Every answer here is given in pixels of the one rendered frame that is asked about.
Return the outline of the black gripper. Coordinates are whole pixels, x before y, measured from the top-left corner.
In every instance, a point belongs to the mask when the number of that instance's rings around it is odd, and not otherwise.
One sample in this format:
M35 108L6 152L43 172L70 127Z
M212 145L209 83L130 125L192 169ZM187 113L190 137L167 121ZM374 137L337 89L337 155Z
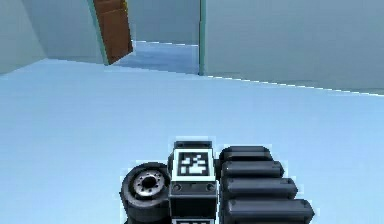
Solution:
M120 190L127 216L124 224L171 224L169 185L164 163L146 162L131 169Z

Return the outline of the brown wooden room door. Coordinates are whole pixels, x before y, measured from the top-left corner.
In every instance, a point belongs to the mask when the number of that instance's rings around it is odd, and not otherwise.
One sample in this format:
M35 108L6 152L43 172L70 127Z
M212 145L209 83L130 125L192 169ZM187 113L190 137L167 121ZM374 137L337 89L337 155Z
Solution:
M126 0L93 0L101 37L111 65L133 52Z

